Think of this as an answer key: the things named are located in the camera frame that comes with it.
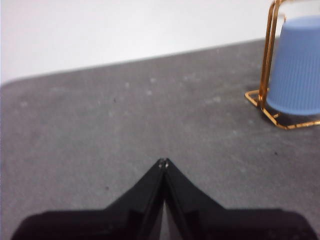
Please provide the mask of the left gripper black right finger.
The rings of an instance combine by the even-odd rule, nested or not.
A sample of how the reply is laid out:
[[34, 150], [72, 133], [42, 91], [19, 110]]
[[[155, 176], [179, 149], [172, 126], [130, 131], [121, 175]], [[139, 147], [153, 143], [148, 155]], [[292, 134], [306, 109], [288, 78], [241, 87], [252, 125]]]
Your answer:
[[280, 208], [225, 208], [164, 161], [166, 204], [184, 240], [316, 240], [308, 220]]

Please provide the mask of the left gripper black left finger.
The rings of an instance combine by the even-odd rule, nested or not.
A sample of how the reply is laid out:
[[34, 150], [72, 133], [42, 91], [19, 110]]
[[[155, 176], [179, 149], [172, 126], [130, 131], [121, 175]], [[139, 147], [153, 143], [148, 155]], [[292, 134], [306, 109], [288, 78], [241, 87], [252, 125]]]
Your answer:
[[122, 196], [103, 209], [46, 211], [25, 218], [14, 240], [138, 240], [158, 238], [166, 161], [159, 159]]

